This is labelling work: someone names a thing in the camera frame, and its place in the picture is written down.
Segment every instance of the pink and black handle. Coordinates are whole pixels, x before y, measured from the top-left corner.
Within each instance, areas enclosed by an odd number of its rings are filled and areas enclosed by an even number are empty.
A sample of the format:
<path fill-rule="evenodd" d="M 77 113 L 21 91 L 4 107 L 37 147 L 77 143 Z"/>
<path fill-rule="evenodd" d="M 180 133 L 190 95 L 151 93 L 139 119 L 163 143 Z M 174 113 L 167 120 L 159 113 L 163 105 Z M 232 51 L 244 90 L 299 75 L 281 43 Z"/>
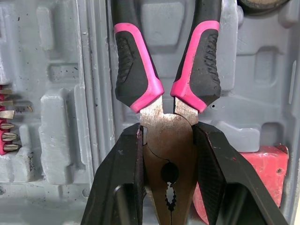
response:
<path fill-rule="evenodd" d="M 220 97 L 216 47 L 222 0 L 196 0 L 187 47 L 171 95 L 199 112 Z M 111 0 L 119 54 L 116 97 L 138 113 L 164 93 L 140 29 L 134 0 Z"/>
<path fill-rule="evenodd" d="M 216 50 L 222 0 L 196 0 L 187 46 L 171 96 L 202 113 L 221 94 Z"/>
<path fill-rule="evenodd" d="M 116 97 L 138 113 L 164 93 L 140 31 L 134 0 L 112 0 L 119 54 Z"/>

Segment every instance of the screwdriver bit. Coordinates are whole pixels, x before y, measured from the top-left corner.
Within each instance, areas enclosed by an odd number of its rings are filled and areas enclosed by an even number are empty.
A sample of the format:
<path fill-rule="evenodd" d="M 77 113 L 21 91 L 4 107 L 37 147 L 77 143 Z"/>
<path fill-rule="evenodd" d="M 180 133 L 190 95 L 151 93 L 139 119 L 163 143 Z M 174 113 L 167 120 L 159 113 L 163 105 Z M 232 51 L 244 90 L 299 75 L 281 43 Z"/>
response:
<path fill-rule="evenodd" d="M 10 89 L 4 89 L 4 90 L 0 90 L 0 94 L 3 94 L 3 95 L 12 95 L 13 92 Z"/>
<path fill-rule="evenodd" d="M 1 123 L 0 124 L 0 129 L 1 130 L 9 130 L 9 129 L 14 128 L 14 127 L 15 126 L 12 123 Z"/>
<path fill-rule="evenodd" d="M 3 147 L 4 151 L 17 151 L 21 148 L 22 146 L 19 144 L 5 144 Z"/>
<path fill-rule="evenodd" d="M 18 135 L 14 133 L 3 133 L 1 136 L 2 141 L 4 142 L 11 142 L 18 138 Z"/>
<path fill-rule="evenodd" d="M 1 106 L 13 106 L 14 102 L 12 100 L 9 101 L 0 101 Z"/>
<path fill-rule="evenodd" d="M 15 116 L 14 110 L 4 110 L 0 111 L 0 118 L 1 119 L 13 119 Z"/>

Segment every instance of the gray plastic tool case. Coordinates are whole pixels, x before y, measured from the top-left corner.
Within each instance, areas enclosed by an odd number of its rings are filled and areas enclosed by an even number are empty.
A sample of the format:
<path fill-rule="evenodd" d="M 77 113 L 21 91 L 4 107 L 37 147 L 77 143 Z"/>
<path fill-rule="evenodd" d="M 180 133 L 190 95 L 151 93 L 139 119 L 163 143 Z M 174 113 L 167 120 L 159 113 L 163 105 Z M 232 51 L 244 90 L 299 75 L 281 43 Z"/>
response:
<path fill-rule="evenodd" d="M 189 35 L 194 0 L 140 0 L 143 32 L 165 87 Z M 300 1 L 258 17 L 223 0 L 217 44 L 222 97 L 199 115 L 241 152 L 289 148 L 281 210 L 299 198 Z M 22 148 L 0 157 L 1 225 L 78 225 L 93 176 L 122 130 L 139 121 L 115 99 L 118 69 L 109 0 L 0 1 L 0 85 L 15 92 Z M 191 210 L 188 224 L 199 224 Z M 157 224 L 144 201 L 145 225 Z"/>

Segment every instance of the red object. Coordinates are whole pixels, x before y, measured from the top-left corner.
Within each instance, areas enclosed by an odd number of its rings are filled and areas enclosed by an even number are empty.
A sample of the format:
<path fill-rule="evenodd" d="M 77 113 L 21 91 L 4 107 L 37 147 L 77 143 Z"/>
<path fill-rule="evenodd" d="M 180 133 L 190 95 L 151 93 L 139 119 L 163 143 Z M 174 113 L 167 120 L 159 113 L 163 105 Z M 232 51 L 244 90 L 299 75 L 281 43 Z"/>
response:
<path fill-rule="evenodd" d="M 4 101 L 4 95 L 3 94 L 0 94 L 0 101 Z M 3 111 L 3 110 L 5 110 L 5 107 L 3 107 L 3 106 L 0 106 L 0 111 Z M 0 124 L 1 123 L 6 123 L 6 120 L 5 119 L 0 119 Z M 7 142 L 4 142 L 4 141 L 2 141 L 2 134 L 4 133 L 4 132 L 9 132 L 9 130 L 1 130 L 0 129 L 0 156 L 3 156 L 3 155 L 5 155 L 7 152 L 5 152 L 4 150 L 3 150 L 3 148 L 4 148 L 4 144 L 5 143 L 7 143 Z"/>
<path fill-rule="evenodd" d="M 261 146 L 258 152 L 242 153 L 242 156 L 254 167 L 274 202 L 279 207 L 287 170 L 287 148 L 283 145 L 277 147 Z M 193 196 L 193 202 L 200 218 L 206 224 L 209 224 L 198 184 Z"/>

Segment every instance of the black clamp jaw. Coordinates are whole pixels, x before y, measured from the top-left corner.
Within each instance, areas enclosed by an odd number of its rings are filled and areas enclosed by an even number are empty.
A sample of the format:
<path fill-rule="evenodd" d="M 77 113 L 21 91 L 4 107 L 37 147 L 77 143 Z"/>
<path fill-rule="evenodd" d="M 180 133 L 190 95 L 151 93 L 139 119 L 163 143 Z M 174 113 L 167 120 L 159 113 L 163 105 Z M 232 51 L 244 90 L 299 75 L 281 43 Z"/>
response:
<path fill-rule="evenodd" d="M 214 126 L 193 126 L 210 225 L 288 225 L 252 165 Z M 143 128 L 126 128 L 98 168 L 81 225 L 142 225 Z"/>

